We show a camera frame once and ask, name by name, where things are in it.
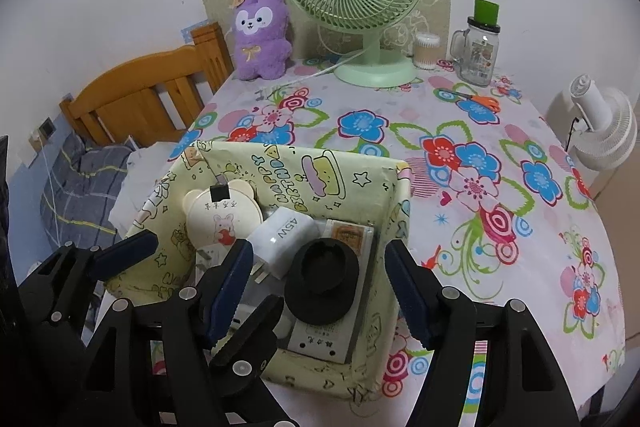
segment cotton swab container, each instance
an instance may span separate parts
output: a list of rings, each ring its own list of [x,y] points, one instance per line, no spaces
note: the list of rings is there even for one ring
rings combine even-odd
[[[414,66],[422,70],[434,70],[438,61],[440,36],[418,33],[414,39]]]

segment storage box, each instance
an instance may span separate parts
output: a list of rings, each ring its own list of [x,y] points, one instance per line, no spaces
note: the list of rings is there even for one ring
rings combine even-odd
[[[111,293],[142,305],[167,299],[184,285],[195,253],[186,235],[182,198],[194,188],[204,190],[214,184],[217,174],[249,182],[262,208],[288,206],[315,218],[375,227],[379,240],[371,259],[371,288],[368,301],[361,303],[366,309],[351,363],[323,362],[279,349],[263,377],[356,402],[377,393],[398,317],[384,249],[391,239],[408,237],[407,163],[273,144],[195,142],[175,161],[129,230],[129,235],[143,229],[155,232],[158,250],[110,280]],[[221,212],[223,203],[218,203]]]

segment wooden bed frame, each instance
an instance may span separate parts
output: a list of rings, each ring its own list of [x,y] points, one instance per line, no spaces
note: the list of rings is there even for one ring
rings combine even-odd
[[[60,109],[71,127],[98,145],[132,136],[142,147],[179,141],[204,107],[189,76],[204,71],[216,92],[233,71],[218,23],[191,32],[193,45],[134,58],[103,73]],[[163,85],[185,128],[177,129],[154,87]]]

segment fan stand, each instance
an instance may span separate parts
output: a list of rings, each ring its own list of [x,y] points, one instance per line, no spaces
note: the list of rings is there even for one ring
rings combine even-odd
[[[349,60],[360,53],[351,52],[338,62],[335,76],[340,80],[362,87],[396,87],[409,84],[415,78],[415,66],[410,58],[399,51],[380,49],[379,33],[365,33],[362,40],[365,50],[362,55]]]

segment green jar lid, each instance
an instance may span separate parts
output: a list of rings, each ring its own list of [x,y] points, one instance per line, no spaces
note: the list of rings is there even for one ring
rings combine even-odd
[[[486,0],[476,0],[474,4],[474,20],[487,26],[497,26],[500,5]]]

